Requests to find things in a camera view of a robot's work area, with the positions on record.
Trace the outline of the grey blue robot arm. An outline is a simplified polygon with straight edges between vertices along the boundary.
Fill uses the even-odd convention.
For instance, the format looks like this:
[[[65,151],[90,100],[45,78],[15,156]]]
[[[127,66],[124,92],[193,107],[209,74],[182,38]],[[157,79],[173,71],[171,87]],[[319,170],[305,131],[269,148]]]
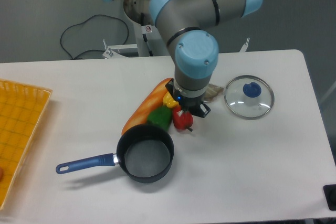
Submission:
[[[200,118],[210,109],[204,96],[218,62],[216,39],[206,30],[245,17],[263,0],[149,0],[149,14],[175,65],[167,85],[183,110]]]

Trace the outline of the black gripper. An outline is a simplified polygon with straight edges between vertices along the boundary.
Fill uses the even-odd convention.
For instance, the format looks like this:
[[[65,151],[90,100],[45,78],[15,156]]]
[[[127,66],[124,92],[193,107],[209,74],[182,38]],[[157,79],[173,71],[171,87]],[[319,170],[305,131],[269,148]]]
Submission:
[[[207,86],[200,90],[187,90],[180,87],[176,81],[170,81],[166,88],[181,106],[180,115],[189,111],[194,116],[205,118],[210,113],[211,109],[204,103]]]

